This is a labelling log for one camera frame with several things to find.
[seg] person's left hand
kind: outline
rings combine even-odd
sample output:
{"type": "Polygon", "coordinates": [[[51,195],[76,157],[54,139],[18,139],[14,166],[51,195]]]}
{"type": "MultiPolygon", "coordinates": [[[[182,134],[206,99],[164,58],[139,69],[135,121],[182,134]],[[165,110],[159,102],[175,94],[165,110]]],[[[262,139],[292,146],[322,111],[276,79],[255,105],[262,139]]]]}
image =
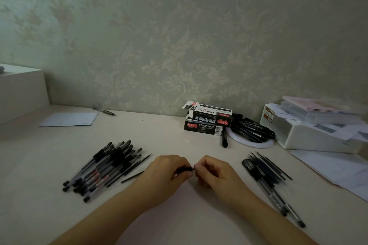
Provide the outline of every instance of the person's left hand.
{"type": "Polygon", "coordinates": [[[177,176],[180,167],[191,167],[188,160],[178,155],[158,156],[147,169],[125,190],[143,211],[162,204],[171,197],[180,185],[193,176],[184,171],[177,176]]]}

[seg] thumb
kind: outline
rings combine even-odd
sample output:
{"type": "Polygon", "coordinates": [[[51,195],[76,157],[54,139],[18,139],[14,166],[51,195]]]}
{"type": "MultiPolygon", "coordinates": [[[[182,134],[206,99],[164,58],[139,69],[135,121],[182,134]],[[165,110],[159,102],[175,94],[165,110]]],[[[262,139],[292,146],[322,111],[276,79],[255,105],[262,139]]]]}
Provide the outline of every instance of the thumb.
{"type": "Polygon", "coordinates": [[[179,188],[181,184],[183,184],[187,179],[193,176],[193,172],[191,171],[184,171],[179,173],[171,182],[176,187],[179,188]]]}
{"type": "Polygon", "coordinates": [[[203,165],[195,164],[194,165],[195,172],[199,174],[199,176],[208,183],[212,188],[216,184],[217,177],[208,171],[203,165]]]}

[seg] red logo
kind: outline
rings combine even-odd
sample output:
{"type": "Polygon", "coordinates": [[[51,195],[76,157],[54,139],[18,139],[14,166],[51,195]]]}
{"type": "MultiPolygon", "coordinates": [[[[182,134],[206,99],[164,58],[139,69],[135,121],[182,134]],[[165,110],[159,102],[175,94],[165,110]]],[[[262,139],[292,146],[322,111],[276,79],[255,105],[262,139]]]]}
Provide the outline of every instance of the red logo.
{"type": "Polygon", "coordinates": [[[220,123],[220,124],[223,124],[223,125],[228,125],[228,124],[229,124],[229,122],[227,122],[227,121],[225,121],[225,120],[221,120],[221,119],[219,119],[219,120],[217,121],[217,123],[220,123]]]}

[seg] plastic container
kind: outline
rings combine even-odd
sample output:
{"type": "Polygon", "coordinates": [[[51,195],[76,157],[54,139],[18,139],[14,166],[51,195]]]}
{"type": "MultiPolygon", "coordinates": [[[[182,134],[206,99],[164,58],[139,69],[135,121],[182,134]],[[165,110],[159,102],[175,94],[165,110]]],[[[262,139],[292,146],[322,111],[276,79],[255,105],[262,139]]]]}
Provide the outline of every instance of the plastic container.
{"type": "Polygon", "coordinates": [[[354,113],[331,113],[305,110],[288,101],[282,101],[281,108],[299,121],[310,124],[361,124],[361,118],[354,113]]]}

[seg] floral wallpaper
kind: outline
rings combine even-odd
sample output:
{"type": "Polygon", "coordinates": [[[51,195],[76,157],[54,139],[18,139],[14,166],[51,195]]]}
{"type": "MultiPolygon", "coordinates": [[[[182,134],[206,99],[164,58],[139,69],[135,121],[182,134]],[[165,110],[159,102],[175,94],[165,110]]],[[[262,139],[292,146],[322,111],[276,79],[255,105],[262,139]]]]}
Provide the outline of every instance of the floral wallpaper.
{"type": "Polygon", "coordinates": [[[51,103],[259,118],[283,95],[368,105],[367,0],[0,0],[0,62],[51,103]]]}

